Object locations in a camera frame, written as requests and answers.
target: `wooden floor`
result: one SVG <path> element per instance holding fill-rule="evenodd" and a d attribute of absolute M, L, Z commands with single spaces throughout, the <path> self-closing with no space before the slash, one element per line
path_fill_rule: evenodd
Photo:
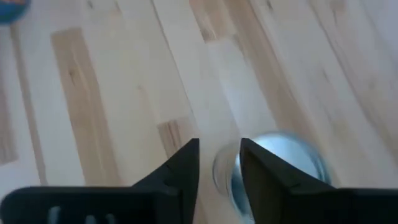
<path fill-rule="evenodd" d="M 0 198 L 128 186 L 200 138 L 195 223 L 238 223 L 218 150 L 287 130 L 335 186 L 398 187 L 395 0 L 36 0 L 0 28 Z"/>

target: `blue object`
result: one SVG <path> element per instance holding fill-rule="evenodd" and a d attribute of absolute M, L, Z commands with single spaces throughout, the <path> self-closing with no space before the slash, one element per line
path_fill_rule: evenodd
<path fill-rule="evenodd" d="M 0 24 L 10 24 L 19 19 L 29 7 L 30 0 L 0 0 Z"/>

